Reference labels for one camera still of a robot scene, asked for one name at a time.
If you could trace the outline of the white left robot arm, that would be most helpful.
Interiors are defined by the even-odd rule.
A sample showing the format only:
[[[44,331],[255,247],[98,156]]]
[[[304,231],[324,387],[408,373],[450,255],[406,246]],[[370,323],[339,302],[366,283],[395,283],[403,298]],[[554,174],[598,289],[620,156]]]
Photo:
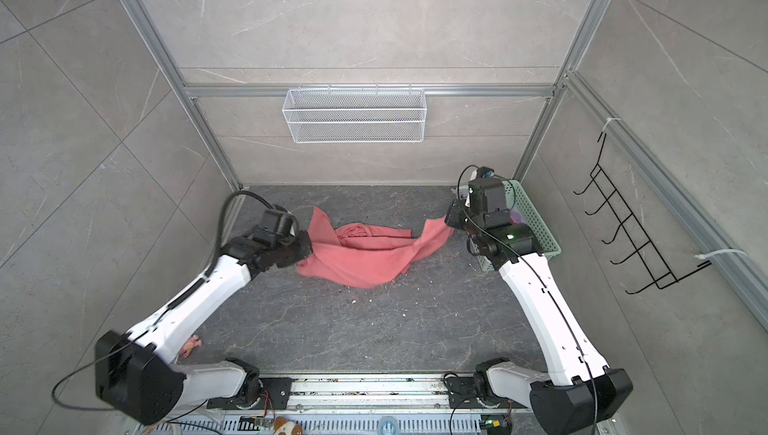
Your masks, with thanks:
[[[96,397],[144,425],[214,399],[253,405],[261,392],[255,366],[237,358],[182,366],[176,359],[196,330],[256,275],[290,267],[311,252],[304,230],[274,244],[256,236],[231,239],[208,271],[155,313],[125,333],[101,336],[94,350]]]

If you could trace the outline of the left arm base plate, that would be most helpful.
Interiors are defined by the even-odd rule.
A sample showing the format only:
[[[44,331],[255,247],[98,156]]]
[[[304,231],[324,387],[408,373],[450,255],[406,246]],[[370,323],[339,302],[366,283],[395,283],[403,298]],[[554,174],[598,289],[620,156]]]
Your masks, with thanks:
[[[293,379],[268,377],[247,379],[244,387],[230,398],[214,398],[207,402],[208,409],[224,410],[284,410],[287,408]]]

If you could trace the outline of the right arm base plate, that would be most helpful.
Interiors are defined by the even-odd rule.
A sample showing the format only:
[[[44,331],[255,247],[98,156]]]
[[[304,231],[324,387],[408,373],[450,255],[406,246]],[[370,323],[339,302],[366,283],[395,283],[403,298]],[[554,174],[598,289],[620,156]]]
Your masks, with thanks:
[[[475,386],[472,376],[459,376],[454,372],[441,377],[448,394],[451,409],[524,409],[524,406],[505,398],[482,395]]]

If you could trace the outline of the pink t shirt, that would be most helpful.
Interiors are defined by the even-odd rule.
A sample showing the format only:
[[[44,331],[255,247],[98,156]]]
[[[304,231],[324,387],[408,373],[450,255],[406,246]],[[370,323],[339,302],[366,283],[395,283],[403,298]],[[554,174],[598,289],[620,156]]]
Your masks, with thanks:
[[[437,252],[453,232],[442,219],[426,220],[417,238],[409,229],[362,223],[335,228],[316,207],[308,230],[312,254],[296,265],[296,271],[304,277],[372,289],[394,281],[413,263]]]

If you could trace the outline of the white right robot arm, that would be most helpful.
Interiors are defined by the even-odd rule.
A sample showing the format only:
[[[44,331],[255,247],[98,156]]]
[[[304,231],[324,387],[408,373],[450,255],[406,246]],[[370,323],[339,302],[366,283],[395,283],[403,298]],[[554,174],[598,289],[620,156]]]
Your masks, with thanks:
[[[468,246],[491,262],[521,306],[544,356],[536,371],[497,358],[477,365],[477,398],[489,404],[508,400],[533,411],[548,434],[597,433],[628,398],[633,383],[623,369],[609,366],[589,341],[562,296],[543,248],[525,224],[504,214],[497,227],[482,226],[456,200],[446,215],[451,228],[463,229]]]

